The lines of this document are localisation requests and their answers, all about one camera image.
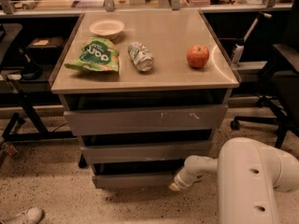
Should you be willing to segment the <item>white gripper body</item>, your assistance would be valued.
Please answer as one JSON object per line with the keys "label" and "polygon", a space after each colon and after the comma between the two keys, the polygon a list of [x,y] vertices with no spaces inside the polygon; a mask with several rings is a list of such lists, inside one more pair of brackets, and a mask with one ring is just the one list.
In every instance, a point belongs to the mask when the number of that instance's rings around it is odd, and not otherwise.
{"label": "white gripper body", "polygon": [[173,191],[181,191],[199,182],[206,176],[206,173],[191,173],[186,168],[181,168],[174,176],[173,181],[168,186]]}

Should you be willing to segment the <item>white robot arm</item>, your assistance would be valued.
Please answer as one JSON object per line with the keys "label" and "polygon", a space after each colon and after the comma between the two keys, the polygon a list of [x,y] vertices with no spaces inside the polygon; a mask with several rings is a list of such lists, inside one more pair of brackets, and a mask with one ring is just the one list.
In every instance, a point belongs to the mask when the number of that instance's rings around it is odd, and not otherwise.
{"label": "white robot arm", "polygon": [[275,193],[299,189],[299,160],[244,137],[227,141],[217,159],[188,157],[170,189],[186,189],[208,174],[218,180],[220,224],[280,224]]}

